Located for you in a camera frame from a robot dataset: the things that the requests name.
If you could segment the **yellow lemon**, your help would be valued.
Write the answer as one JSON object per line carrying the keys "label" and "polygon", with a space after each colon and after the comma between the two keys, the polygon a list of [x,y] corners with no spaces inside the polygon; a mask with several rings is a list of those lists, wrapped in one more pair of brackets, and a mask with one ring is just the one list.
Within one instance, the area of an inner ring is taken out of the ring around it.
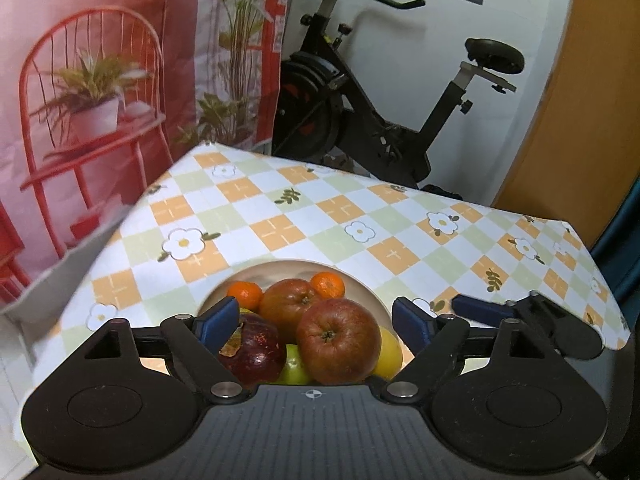
{"label": "yellow lemon", "polygon": [[378,362],[372,370],[372,375],[391,380],[400,372],[404,359],[398,338],[387,328],[381,326],[381,349]]}

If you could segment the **purple mangosteen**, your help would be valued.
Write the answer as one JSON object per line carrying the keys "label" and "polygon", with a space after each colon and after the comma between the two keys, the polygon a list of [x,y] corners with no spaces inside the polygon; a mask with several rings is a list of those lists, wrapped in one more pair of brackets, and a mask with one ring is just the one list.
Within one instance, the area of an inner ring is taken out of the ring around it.
{"label": "purple mangosteen", "polygon": [[245,387],[275,382],[286,361],[278,330],[254,312],[242,311],[239,326],[218,352],[221,364]]}

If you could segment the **orange tangerine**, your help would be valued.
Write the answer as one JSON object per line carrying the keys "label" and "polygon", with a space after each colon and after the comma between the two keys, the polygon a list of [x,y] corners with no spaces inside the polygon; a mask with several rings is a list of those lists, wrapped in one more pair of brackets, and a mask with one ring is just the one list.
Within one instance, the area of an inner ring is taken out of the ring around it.
{"label": "orange tangerine", "polygon": [[345,296],[345,283],[334,272],[323,271],[316,273],[309,280],[309,284],[323,300],[343,298]]}
{"label": "orange tangerine", "polygon": [[226,295],[235,298],[241,309],[257,312],[264,293],[256,283],[235,281],[228,287]]}

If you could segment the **large red apple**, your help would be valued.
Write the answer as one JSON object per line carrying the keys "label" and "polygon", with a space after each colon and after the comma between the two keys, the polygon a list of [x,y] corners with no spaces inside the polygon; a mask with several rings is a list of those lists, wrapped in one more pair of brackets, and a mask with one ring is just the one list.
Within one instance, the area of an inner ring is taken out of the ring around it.
{"label": "large red apple", "polygon": [[286,278],[264,292],[258,314],[278,330],[285,344],[295,344],[300,319],[320,300],[308,281]]}

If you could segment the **brown round apple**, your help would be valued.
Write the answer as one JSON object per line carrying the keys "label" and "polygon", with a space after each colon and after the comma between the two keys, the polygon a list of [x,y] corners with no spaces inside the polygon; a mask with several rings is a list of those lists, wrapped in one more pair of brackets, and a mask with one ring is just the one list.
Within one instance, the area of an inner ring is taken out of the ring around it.
{"label": "brown round apple", "polygon": [[382,346],[371,312],[345,298],[310,307],[297,325],[296,341],[311,378],[329,386],[363,382],[374,370]]}

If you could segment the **beige round plate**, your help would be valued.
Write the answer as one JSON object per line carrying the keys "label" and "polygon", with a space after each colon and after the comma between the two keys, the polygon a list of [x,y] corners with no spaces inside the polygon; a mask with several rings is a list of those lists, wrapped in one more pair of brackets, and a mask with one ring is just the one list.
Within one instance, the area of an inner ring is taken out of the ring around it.
{"label": "beige round plate", "polygon": [[412,359],[412,353],[392,329],[390,307],[386,307],[369,287],[353,276],[316,262],[273,260],[249,266],[217,285],[204,300],[198,313],[202,314],[209,310],[217,301],[227,296],[230,289],[232,294],[234,292],[242,294],[247,290],[252,305],[250,310],[256,314],[262,314],[262,304],[266,304],[269,311],[273,310],[273,306],[283,306],[284,313],[277,314],[276,325],[280,327],[284,318],[290,318],[294,314],[292,321],[298,321],[311,304],[328,298],[324,294],[329,292],[329,285],[343,292],[345,299],[354,300],[368,309],[378,325],[394,335],[397,346],[391,346],[394,350],[390,362],[397,364],[398,353],[402,355],[402,363],[399,367],[406,365]]}

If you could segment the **checkered floral tablecloth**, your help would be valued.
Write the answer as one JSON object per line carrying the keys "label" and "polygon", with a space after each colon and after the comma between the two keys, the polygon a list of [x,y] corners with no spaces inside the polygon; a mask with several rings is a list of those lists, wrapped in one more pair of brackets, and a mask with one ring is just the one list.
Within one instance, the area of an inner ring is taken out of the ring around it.
{"label": "checkered floral tablecloth", "polygon": [[444,313],[454,296],[532,290],[592,325],[606,348],[630,330],[573,227],[320,166],[207,145],[154,182],[35,344],[42,382],[104,322],[195,312],[226,278],[269,260],[344,272],[384,304]]}

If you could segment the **teal curtain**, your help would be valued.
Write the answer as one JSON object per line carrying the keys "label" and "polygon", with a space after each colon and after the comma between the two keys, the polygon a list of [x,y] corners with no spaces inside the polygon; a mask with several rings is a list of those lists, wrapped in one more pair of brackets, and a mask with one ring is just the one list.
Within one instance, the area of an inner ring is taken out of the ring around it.
{"label": "teal curtain", "polygon": [[608,288],[623,307],[639,290],[639,182],[591,249]]}

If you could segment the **wooden door panel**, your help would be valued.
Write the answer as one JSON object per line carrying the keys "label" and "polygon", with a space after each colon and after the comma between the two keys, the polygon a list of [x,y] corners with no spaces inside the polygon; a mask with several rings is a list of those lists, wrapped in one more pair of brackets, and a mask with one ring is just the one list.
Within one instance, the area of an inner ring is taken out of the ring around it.
{"label": "wooden door panel", "polygon": [[498,209],[570,222],[587,246],[639,175],[639,0],[573,0]]}

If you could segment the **black exercise bike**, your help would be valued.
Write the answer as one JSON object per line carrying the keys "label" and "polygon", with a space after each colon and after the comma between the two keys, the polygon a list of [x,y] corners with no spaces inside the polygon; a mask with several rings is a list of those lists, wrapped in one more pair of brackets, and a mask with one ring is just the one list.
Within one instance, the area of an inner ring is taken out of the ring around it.
{"label": "black exercise bike", "polygon": [[[420,128],[393,122],[379,110],[384,84],[399,86],[391,71],[405,72],[408,63],[391,54],[372,66],[367,79],[341,53],[352,26],[338,24],[335,36],[328,27],[338,0],[321,0],[318,9],[302,15],[305,27],[300,47],[281,64],[280,94],[274,120],[271,151],[274,156],[325,164],[336,169],[362,168],[393,184],[447,196],[448,191],[428,180],[432,172],[428,150],[454,112],[469,113],[473,103],[466,90],[476,78],[506,94],[515,91],[510,77],[525,68],[522,52],[488,38],[465,40],[466,58],[442,95],[425,113]],[[424,0],[373,0],[399,11],[424,6]]]}

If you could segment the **red printed backdrop cloth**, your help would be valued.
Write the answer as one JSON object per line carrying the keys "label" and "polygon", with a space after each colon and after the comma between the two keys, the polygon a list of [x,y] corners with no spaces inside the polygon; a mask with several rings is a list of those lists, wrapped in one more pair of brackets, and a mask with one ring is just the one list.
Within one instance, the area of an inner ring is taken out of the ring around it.
{"label": "red printed backdrop cloth", "polygon": [[288,0],[1,0],[1,301],[191,146],[272,138]]}

